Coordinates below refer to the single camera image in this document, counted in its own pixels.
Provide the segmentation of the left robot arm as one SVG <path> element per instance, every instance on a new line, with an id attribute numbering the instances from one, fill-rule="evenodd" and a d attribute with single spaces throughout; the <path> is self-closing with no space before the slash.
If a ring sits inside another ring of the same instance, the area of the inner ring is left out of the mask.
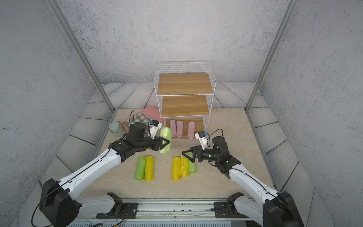
<path id="1" fill-rule="evenodd" d="M 111 143 L 94 160 L 58 181 L 50 179 L 42 186 L 37 205 L 53 227 L 66 227 L 75 219 L 100 214 L 108 218 L 126 218 L 122 199 L 114 193 L 93 198 L 81 198 L 81 193 L 113 167 L 126 161 L 136 152 L 162 150 L 170 141 L 156 136 L 162 123 L 151 120 L 148 125 L 134 123 L 128 133 Z"/>

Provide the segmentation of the light green bag roll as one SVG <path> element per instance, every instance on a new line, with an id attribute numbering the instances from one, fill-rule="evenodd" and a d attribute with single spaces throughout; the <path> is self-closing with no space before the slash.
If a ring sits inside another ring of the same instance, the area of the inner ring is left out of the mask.
<path id="1" fill-rule="evenodd" d="M 161 128 L 161 131 L 160 131 L 160 137 L 164 137 L 168 140 L 170 140 L 170 150 L 171 150 L 171 141 L 172 141 L 172 131 L 170 128 L 168 127 L 162 127 Z M 170 150 L 161 150 L 160 149 L 160 153 L 168 153 Z"/>

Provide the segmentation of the pink bag roll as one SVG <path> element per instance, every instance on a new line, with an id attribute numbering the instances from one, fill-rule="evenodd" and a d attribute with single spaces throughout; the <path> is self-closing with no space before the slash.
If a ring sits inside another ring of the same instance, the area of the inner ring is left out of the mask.
<path id="1" fill-rule="evenodd" d="M 182 138 L 183 137 L 183 121 L 176 122 L 176 137 Z"/>
<path id="2" fill-rule="evenodd" d="M 170 120 L 170 129 L 172 131 L 172 138 L 176 137 L 176 121 L 174 119 Z"/>
<path id="3" fill-rule="evenodd" d="M 188 133 L 187 133 L 188 139 L 194 139 L 195 127 L 196 127 L 196 124 L 194 121 L 190 121 L 188 123 Z"/>

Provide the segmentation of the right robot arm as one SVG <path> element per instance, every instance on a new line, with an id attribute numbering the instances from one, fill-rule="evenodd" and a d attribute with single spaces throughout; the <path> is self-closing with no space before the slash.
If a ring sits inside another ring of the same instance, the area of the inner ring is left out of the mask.
<path id="1" fill-rule="evenodd" d="M 251 174 L 241 162 L 230 155 L 224 137 L 213 140 L 213 148 L 202 142 L 183 151 L 191 162 L 213 162 L 221 174 L 240 185 L 252 199 L 237 192 L 228 197 L 226 210 L 231 217 L 246 216 L 263 227 L 303 227 L 304 223 L 294 199 L 287 192 L 278 192 Z"/>

